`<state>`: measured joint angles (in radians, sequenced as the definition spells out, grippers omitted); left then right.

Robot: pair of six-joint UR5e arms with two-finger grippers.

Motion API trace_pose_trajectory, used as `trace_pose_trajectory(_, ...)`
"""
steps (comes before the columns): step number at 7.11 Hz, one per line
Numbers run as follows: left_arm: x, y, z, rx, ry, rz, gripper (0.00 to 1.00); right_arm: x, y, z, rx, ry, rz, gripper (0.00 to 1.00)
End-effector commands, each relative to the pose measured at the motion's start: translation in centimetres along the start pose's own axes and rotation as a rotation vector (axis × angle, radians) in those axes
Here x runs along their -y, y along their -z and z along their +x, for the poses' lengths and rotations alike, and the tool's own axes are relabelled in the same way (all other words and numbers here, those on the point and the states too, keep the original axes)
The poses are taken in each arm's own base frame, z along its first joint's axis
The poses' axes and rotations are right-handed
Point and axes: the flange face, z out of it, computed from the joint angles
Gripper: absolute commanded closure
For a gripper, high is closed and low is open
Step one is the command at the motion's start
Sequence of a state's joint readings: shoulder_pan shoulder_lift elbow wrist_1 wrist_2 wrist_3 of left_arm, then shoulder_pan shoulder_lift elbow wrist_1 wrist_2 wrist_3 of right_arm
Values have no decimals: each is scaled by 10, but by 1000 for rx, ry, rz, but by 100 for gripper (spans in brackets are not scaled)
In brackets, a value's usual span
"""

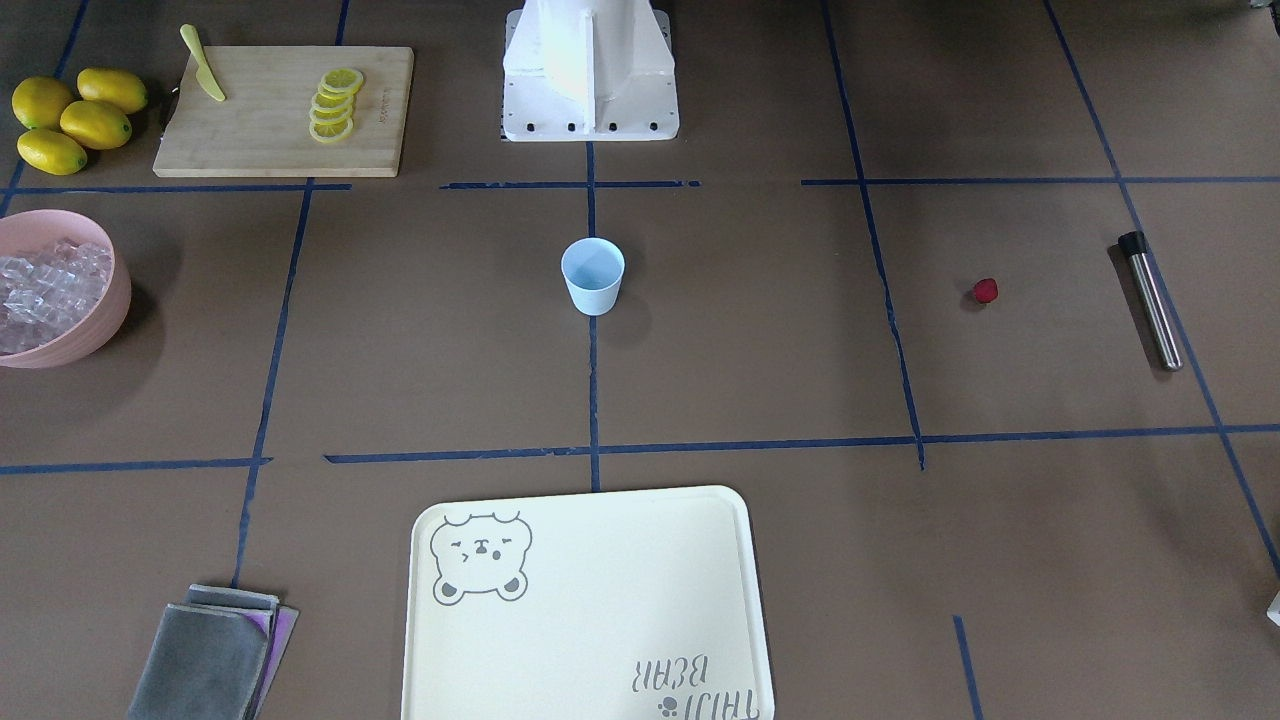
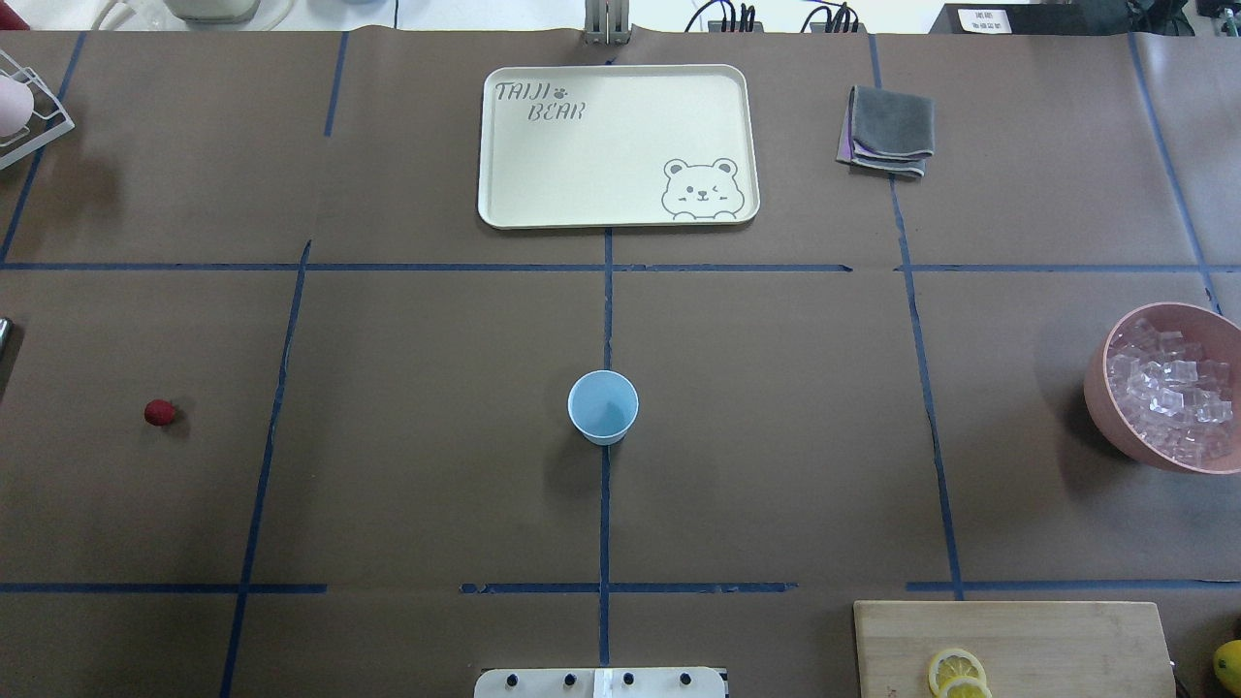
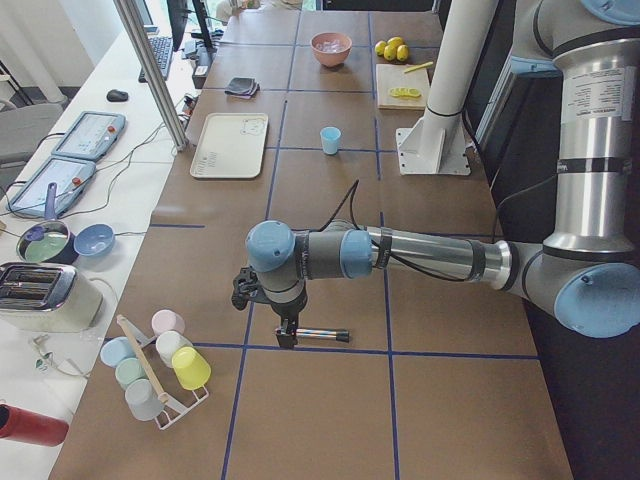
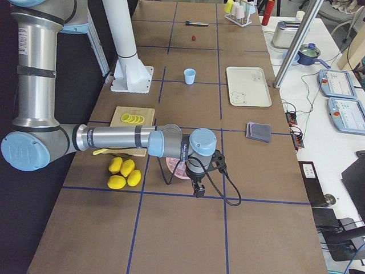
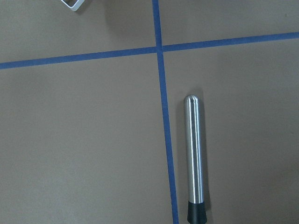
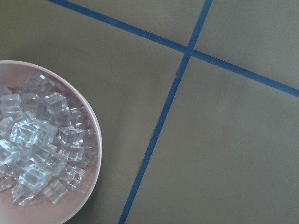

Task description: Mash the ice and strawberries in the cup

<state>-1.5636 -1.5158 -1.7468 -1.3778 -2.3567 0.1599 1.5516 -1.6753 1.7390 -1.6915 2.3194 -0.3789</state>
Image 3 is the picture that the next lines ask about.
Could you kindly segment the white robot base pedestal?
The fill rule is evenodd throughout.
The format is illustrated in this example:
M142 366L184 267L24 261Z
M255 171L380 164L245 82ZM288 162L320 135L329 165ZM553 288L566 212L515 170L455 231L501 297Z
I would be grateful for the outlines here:
M468 175L462 112L497 0L453 0L423 116L396 130L403 175Z

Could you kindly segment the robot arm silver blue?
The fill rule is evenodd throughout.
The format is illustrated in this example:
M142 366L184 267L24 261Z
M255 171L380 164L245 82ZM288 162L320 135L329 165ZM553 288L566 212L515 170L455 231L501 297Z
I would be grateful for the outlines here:
M624 233L636 75L635 1L521 1L512 70L563 78L555 228L543 242L491 244L334 220L295 232L279 221L254 226L248 264L232 302L269 305L283 348L297 342L313 279L354 279L402 266L450 282L483 281L528 299L564 327L592 338L639 322L639 271Z

